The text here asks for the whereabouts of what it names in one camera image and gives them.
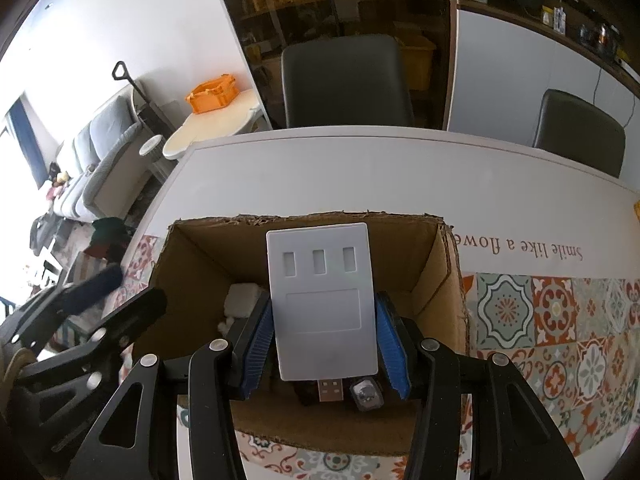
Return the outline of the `black bike light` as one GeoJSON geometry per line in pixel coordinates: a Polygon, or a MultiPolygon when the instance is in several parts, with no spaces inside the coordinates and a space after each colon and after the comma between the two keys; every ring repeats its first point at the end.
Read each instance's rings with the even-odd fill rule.
{"type": "Polygon", "coordinates": [[[370,412],[384,405],[382,390],[371,376],[294,382],[293,390],[305,406],[341,403],[350,410],[370,412]]]}

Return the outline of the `brown cardboard box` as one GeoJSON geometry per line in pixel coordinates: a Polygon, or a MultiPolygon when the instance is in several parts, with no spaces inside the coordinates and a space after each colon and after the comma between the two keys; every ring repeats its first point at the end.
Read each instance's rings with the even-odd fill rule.
{"type": "Polygon", "coordinates": [[[272,297],[276,358],[245,401],[231,405],[237,430],[296,448],[357,455],[409,451],[419,405],[385,379],[373,297],[390,297],[422,335],[469,350],[459,258],[450,227],[428,214],[326,212],[174,223],[150,283],[165,314],[134,344],[134,356],[182,358],[220,334],[235,284],[272,297]],[[383,404],[303,399],[304,382],[373,376],[383,404]]]}

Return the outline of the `striped cushioned chair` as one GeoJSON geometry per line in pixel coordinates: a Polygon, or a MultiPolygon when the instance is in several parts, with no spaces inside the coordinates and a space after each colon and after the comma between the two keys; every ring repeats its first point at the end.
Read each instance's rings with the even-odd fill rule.
{"type": "Polygon", "coordinates": [[[111,263],[121,263],[134,232],[117,217],[98,219],[91,226],[89,244],[75,257],[66,274],[65,286],[88,280],[111,263]]]}

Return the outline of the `white square charger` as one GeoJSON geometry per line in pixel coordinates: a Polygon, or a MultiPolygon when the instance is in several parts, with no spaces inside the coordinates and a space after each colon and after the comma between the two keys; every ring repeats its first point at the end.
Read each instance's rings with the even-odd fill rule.
{"type": "Polygon", "coordinates": [[[218,324],[218,332],[227,337],[237,320],[245,320],[252,314],[265,289],[253,283],[233,284],[224,300],[224,320],[218,324]]]}

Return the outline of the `patterned table runner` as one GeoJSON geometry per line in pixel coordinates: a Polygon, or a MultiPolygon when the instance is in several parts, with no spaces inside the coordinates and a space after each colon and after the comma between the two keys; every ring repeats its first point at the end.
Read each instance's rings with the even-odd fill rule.
{"type": "Polygon", "coordinates": [[[150,276],[151,322],[119,344],[185,359],[193,470],[239,463],[248,432],[300,448],[408,456],[457,474],[463,401],[477,479],[577,479],[544,404],[504,356],[468,353],[454,236],[410,216],[176,223],[150,276]]]}

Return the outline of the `grey sofa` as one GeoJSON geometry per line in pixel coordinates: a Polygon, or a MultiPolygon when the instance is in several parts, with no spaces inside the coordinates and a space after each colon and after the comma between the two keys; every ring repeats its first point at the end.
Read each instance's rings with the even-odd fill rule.
{"type": "Polygon", "coordinates": [[[84,223],[125,218],[151,177],[139,154],[150,137],[134,114],[131,87],[123,88],[61,144],[55,162],[68,181],[53,200],[53,212],[84,223]]]}

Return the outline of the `black vacuum cleaner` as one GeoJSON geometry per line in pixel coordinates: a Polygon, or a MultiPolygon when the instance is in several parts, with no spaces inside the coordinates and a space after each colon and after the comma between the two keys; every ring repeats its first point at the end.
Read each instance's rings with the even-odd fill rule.
{"type": "Polygon", "coordinates": [[[153,134],[168,139],[174,132],[174,126],[164,112],[146,95],[142,85],[130,76],[124,61],[117,61],[112,69],[112,78],[127,81],[131,87],[131,106],[139,122],[153,134]]]}

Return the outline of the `round white side table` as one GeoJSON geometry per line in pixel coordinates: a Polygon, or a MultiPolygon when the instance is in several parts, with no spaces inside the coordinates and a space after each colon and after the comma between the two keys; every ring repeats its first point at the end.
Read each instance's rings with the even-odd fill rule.
{"type": "Polygon", "coordinates": [[[262,104],[255,90],[244,90],[226,107],[202,114],[191,114],[163,146],[168,160],[178,160],[193,143],[237,136],[258,129],[262,104]]]}

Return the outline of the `orange plastic crate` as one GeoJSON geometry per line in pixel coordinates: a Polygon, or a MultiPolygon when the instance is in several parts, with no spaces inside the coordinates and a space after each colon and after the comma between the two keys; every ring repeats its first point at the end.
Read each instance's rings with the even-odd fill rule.
{"type": "Polygon", "coordinates": [[[235,76],[222,74],[199,84],[184,99],[194,114],[203,114],[227,107],[239,94],[235,76]]]}

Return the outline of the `left black chair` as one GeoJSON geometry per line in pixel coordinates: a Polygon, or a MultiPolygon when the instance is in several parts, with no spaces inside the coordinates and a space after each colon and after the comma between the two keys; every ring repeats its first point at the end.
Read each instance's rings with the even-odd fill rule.
{"type": "Polygon", "coordinates": [[[319,39],[287,47],[281,58],[286,125],[414,125],[396,40],[387,35],[319,39]]]}

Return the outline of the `black chair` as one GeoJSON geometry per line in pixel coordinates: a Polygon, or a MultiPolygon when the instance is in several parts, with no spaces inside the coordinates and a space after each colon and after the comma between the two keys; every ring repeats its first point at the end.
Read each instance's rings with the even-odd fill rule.
{"type": "Polygon", "coordinates": [[[319,39],[287,47],[281,58],[286,125],[414,125],[396,40],[387,35],[319,39]]]}
{"type": "Polygon", "coordinates": [[[534,147],[618,178],[626,134],[600,108],[579,96],[548,89],[541,100],[534,147]]]}

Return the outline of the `right black chair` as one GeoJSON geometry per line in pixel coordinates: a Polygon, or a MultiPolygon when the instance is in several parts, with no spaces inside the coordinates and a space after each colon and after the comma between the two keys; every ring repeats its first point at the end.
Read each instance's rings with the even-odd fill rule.
{"type": "Polygon", "coordinates": [[[618,178],[626,134],[600,108],[579,96],[548,89],[541,100],[534,147],[618,178]]]}

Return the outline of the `dark glass cabinet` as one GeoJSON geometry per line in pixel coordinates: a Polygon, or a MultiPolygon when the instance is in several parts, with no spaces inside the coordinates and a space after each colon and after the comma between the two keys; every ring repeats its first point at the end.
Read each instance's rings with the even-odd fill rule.
{"type": "Polygon", "coordinates": [[[285,125],[283,51],[310,40],[388,35],[399,46],[414,120],[445,128],[449,113],[451,0],[222,0],[267,122],[285,125]]]}

